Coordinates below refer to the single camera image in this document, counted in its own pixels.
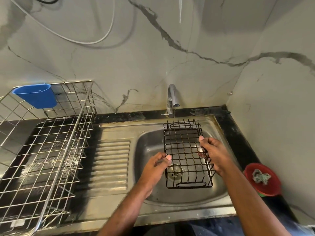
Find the wall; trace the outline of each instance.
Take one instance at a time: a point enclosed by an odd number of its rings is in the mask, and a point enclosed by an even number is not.
[[[108,30],[112,0],[16,0],[66,37]],[[99,112],[166,108],[174,83],[184,108],[225,104],[275,0],[116,0],[109,37],[63,40],[0,0],[0,94],[29,83],[95,80]]]
[[[282,181],[285,199],[312,217],[314,9],[315,0],[277,1],[228,101],[228,109],[261,162]],[[315,224],[295,206],[302,223]]]

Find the chrome faucet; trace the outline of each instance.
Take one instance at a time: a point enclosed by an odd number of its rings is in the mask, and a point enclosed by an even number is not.
[[[179,103],[177,102],[177,97],[176,97],[175,91],[176,91],[175,85],[170,84],[168,87],[166,114],[165,114],[169,118],[173,118],[175,115],[175,111],[173,111],[173,108],[179,107]]]

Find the red bowl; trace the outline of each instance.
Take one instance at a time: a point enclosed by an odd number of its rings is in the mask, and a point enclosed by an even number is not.
[[[264,185],[262,182],[255,183],[253,180],[253,172],[255,169],[261,170],[263,174],[268,173],[271,175],[267,185]],[[265,165],[260,163],[250,163],[246,166],[244,174],[250,184],[259,194],[264,196],[275,196],[281,194],[281,182],[279,178],[270,168],[266,167]]]

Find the sink drain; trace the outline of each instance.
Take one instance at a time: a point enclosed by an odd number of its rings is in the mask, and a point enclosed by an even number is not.
[[[181,179],[182,169],[179,165],[170,165],[167,168],[167,177],[172,181],[178,181]]]

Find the hand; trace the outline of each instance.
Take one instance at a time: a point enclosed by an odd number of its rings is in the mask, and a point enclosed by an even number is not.
[[[214,169],[220,176],[228,166],[234,164],[229,152],[218,139],[199,136],[199,142],[208,151],[211,162],[214,163]]]
[[[153,187],[158,183],[165,169],[170,165],[171,159],[171,155],[166,156],[166,154],[162,152],[157,153],[149,159],[137,182],[137,186],[147,192],[146,198],[152,193]]]

